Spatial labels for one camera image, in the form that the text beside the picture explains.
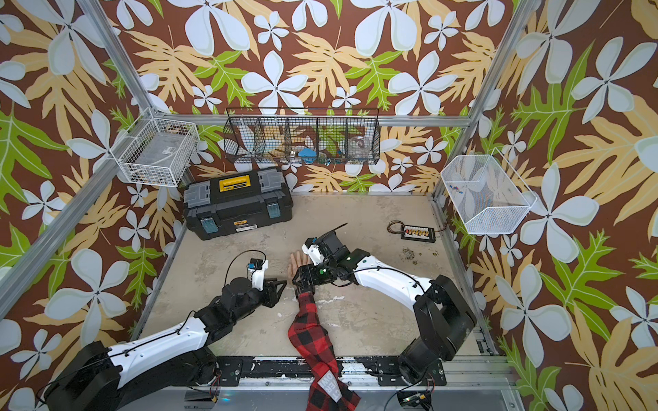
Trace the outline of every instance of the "white wire basket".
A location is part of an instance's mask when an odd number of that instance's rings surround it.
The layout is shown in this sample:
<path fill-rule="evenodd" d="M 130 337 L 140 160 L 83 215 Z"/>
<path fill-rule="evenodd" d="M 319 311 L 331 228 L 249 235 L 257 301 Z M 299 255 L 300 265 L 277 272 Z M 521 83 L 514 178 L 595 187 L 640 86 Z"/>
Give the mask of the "white wire basket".
<path fill-rule="evenodd" d="M 114 158 L 130 183 L 178 187 L 197 151 L 199 132 L 191 122 L 167 120 L 146 112 L 133 141 Z"/>
<path fill-rule="evenodd" d="M 511 164 L 507 169 L 523 181 Z M 457 156 L 441 171 L 441 178 L 469 234 L 511 234 L 537 201 L 536 196 L 529 202 L 521 194 L 492 155 Z"/>

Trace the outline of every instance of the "fabric label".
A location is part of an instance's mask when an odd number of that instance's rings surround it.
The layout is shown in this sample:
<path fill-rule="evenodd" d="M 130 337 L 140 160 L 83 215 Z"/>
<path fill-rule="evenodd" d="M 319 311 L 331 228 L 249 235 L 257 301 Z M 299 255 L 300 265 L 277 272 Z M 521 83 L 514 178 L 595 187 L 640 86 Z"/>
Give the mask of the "fabric label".
<path fill-rule="evenodd" d="M 334 377 L 331 370 L 327 371 L 326 374 L 320 378 L 318 385 L 320 385 L 322 389 L 324 389 L 324 392 L 332 397 L 335 402 L 338 402 L 343 397 L 340 393 L 340 388 L 338 388 L 338 381 L 336 381 L 336 377 Z"/>

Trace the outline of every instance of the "yellow label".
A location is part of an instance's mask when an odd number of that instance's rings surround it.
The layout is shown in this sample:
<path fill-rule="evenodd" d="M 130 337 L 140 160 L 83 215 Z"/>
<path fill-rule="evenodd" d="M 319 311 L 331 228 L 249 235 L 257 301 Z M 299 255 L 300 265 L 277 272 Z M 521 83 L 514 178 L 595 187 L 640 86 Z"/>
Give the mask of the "yellow label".
<path fill-rule="evenodd" d="M 249 176 L 240 176 L 219 180 L 219 191 L 229 191 L 244 187 L 250 187 Z"/>

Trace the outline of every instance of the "robotic arm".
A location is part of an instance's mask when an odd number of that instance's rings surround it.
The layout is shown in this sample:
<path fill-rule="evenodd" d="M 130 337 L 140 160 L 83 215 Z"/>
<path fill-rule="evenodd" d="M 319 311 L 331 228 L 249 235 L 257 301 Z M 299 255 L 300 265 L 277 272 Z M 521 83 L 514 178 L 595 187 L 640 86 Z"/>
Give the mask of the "robotic arm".
<path fill-rule="evenodd" d="M 267 260 L 252 258 L 251 281 L 233 279 L 208 306 L 174 327 L 109 348 L 100 341 L 85 346 L 48 386 L 49 409 L 113 411 L 170 385 L 208 384 L 216 368 L 208 345 L 260 305 L 272 308 L 280 299 L 286 281 L 265 278 L 267 266 Z"/>
<path fill-rule="evenodd" d="M 341 227 L 309 238 L 302 246 L 313 264 L 297 270 L 297 294 L 314 293 L 317 285 L 340 279 L 380 291 L 412 310 L 420 337 L 399 356 L 400 371 L 409 383 L 420 381 L 439 358 L 452 360 L 476 323 L 455 284 L 445 276 L 413 276 L 361 249 L 350 252 L 336 236 Z"/>

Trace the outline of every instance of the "blue object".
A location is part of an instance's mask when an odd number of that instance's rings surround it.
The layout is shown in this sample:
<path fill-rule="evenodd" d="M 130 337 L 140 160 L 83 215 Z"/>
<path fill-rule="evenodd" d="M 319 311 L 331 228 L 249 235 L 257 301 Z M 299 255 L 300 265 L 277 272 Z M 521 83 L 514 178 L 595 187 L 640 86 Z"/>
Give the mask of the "blue object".
<path fill-rule="evenodd" d="M 270 215 L 270 218 L 279 218 L 281 217 L 281 208 L 279 208 L 278 203 L 268 204 L 267 205 L 267 214 Z"/>
<path fill-rule="evenodd" d="M 219 229 L 217 228 L 217 224 L 215 224 L 215 220 L 213 220 L 211 217 L 202 218 L 201 226 L 208 234 L 216 233 L 217 231 L 219 231 Z"/>
<path fill-rule="evenodd" d="M 315 153 L 315 150 L 303 149 L 299 152 L 299 156 L 304 159 L 306 164 L 312 164 L 315 162 L 318 155 Z"/>

